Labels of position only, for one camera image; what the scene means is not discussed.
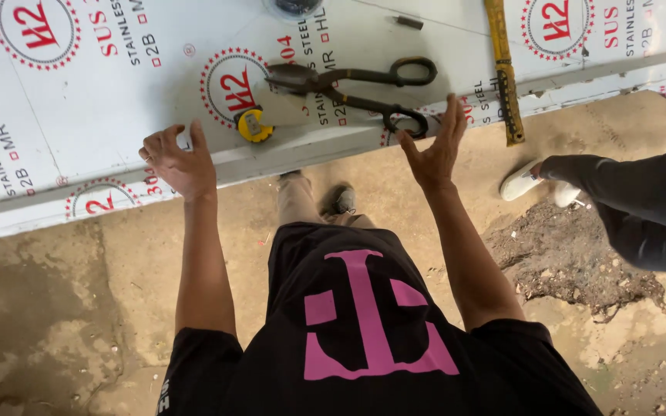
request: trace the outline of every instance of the white sneaker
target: white sneaker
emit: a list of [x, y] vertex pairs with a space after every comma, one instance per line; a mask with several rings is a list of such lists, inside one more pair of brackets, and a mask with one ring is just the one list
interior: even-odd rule
[[523, 166], [518, 172], [508, 176], [500, 187], [500, 196], [505, 201], [513, 201], [513, 199], [527, 193], [534, 186], [543, 181], [531, 174], [531, 168], [539, 164], [541, 160], [532, 161], [530, 164]]
[[572, 185], [568, 182], [562, 182], [560, 181], [559, 184], [557, 184], [557, 187], [554, 188], [554, 203], [559, 207], [559, 208], [564, 208], [565, 206], [569, 206], [572, 201], [577, 199], [577, 196], [579, 195], [581, 189], [579, 189], [577, 186]]

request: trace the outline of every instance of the khaki pants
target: khaki pants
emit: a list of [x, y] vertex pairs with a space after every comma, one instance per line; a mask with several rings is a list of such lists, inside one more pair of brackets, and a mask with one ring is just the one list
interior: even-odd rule
[[301, 174], [292, 173], [279, 181], [279, 226], [293, 222], [327, 223], [353, 226], [356, 228], [377, 228], [366, 215], [350, 213], [320, 216], [312, 199], [310, 180]]

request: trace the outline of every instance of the sleeve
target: sleeve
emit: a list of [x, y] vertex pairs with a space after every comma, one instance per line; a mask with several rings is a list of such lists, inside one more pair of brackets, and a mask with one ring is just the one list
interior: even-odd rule
[[[554, 406], [560, 406], [558, 409], [567, 409], [571, 403], [576, 412], [566, 414], [602, 414], [577, 375], [554, 349], [549, 330], [543, 324], [495, 319], [472, 329], [470, 335], [504, 357], [506, 370], [513, 371], [502, 373], [513, 377], [511, 384], [517, 389], [535, 390], [535, 386], [541, 386], [547, 393], [554, 392], [543, 394], [540, 406], [554, 401]], [[536, 397], [536, 392], [524, 392], [523, 397]]]
[[174, 338], [155, 414], [217, 414], [242, 356], [241, 345], [230, 334], [181, 329]]

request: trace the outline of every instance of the pink letter print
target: pink letter print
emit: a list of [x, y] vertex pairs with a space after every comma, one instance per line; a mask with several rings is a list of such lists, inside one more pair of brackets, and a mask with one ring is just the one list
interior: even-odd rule
[[[361, 339], [364, 344], [364, 353], [368, 368], [350, 371], [334, 358], [326, 354], [318, 343], [315, 332], [307, 333], [305, 350], [305, 380], [322, 380], [326, 377], [338, 376], [347, 380], [354, 380], [362, 376], [380, 376], [390, 374], [397, 370], [412, 373], [432, 372], [441, 370], [449, 375], [459, 373], [454, 360], [451, 359], [441, 336], [432, 323], [425, 323], [429, 336], [429, 347], [422, 357], [414, 363], [395, 363], [392, 350], [389, 348], [387, 338], [382, 326], [375, 293], [372, 290], [372, 281], [366, 270], [366, 258], [370, 255], [382, 257], [382, 253], [371, 250], [353, 250], [331, 253], [328, 258], [341, 258], [346, 264], [348, 282], [354, 296], [356, 317], [361, 329]], [[427, 305], [426, 298], [400, 280], [390, 279], [392, 291], [397, 304], [401, 307], [417, 307]], [[305, 297], [305, 318], [308, 325], [321, 324], [336, 319], [333, 291], [328, 290], [317, 295]]]

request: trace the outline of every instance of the concrete floor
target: concrete floor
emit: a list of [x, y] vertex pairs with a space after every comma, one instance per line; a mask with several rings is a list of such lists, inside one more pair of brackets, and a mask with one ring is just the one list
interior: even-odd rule
[[[666, 152], [666, 100], [650, 92], [524, 123], [523, 146], [505, 148], [500, 125], [469, 130], [462, 142], [454, 180], [480, 232], [548, 194], [541, 185], [506, 203], [497, 193], [505, 175], [536, 156]], [[360, 212], [400, 236], [434, 299], [461, 324], [441, 284], [445, 273], [430, 271], [444, 266], [434, 221], [399, 148], [306, 173], [318, 193], [350, 181]], [[264, 323], [275, 196], [272, 178], [220, 191], [220, 236], [244, 346]], [[177, 200], [0, 238], [0, 416], [153, 413], [172, 347], [182, 215]], [[666, 289], [666, 275], [658, 279]], [[650, 300], [623, 307], [609, 324], [555, 298], [530, 300], [525, 310], [550, 328], [604, 413], [666, 414], [666, 316]]]

